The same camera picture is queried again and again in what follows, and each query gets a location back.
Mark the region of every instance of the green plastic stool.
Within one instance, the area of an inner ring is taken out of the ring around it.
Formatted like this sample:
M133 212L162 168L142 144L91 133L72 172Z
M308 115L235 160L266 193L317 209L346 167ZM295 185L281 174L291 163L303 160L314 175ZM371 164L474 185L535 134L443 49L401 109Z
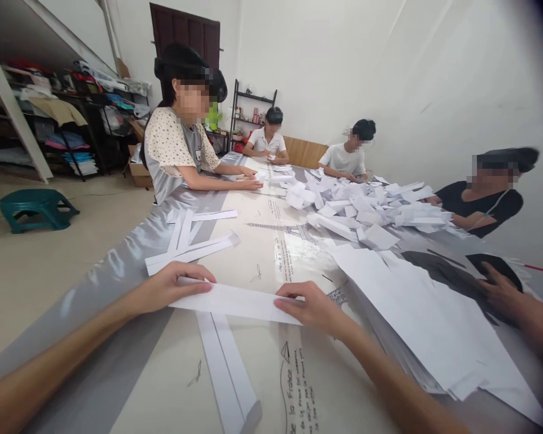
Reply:
M66 212L59 208L68 208ZM0 199L0 211L10 224L12 233L23 233L26 230L49 227L53 230L68 228L71 217L80 214L72 204L56 190L29 189L18 190ZM22 216L32 217L40 214L41 222L20 223Z

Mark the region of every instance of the table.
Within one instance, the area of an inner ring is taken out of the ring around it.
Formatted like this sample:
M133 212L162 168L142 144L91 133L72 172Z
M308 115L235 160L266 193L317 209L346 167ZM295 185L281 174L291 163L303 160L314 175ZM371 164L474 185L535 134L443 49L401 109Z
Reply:
M245 164L246 158L230 153L223 161L238 165ZM296 177L305 181L303 169L294 170ZM167 249L172 231L167 213L171 209L238 209L238 221L202 222L194 239L194 244L205 241L230 228L238 233L242 242L233 251L223 250L200 260L222 283L275 292L286 276L293 281L311 277L326 293L340 286L345 292L346 277L333 262L330 264L331 259L316 240L345 241L334 234L328 239L327 233L308 231L305 210L289 208L280 195L280 190L271 186L259 192L196 192L180 186L0 354L0 377L140 284L147 277L144 259ZM275 225L268 224L273 219L267 214L276 219ZM278 224L278 219L285 225ZM474 237L461 240L448 233L424 235L406 229L397 233L400 251L433 248L441 254L449 252L447 255L454 259L470 253L500 254ZM278 263L286 263L284 256L291 256L293 269L278 269ZM251 281L246 280L246 273L250 273ZM354 317L355 306L346 303L343 309ZM262 403L264 415L257 432L286 432L278 388L280 326L233 317L229 322ZM516 330L498 327L497 333L543 403L542 364ZM309 329L302 329L302 342L306 371L316 392L320 432L398 431L359 363L341 342ZM199 360L203 361L199 381L189 385L197 376ZM482 391L463 403L447 397L439 400L472 432L541 432L524 416ZM24 432L222 432L194 312L167 308L128 323L88 358Z

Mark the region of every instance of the floor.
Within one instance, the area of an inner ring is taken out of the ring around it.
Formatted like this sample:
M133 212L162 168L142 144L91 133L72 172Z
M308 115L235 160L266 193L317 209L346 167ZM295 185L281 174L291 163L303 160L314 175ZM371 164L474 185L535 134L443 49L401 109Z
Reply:
M0 352L91 269L153 206L153 191L121 174L50 185L0 174L0 199L20 189L53 188L80 210L62 231L13 235L0 214Z

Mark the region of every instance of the white t-shirt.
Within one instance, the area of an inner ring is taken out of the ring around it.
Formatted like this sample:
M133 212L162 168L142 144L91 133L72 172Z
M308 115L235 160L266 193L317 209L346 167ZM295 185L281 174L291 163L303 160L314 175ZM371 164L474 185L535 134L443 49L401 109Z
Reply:
M281 134L274 134L268 143L265 139L265 128L254 130L249 137L248 143L253 143L253 150L262 152L265 149L276 155L278 151L285 151L284 137Z
M364 151L358 149L349 153L344 149L343 143L330 146L319 163L338 172L351 173L355 176L366 173Z

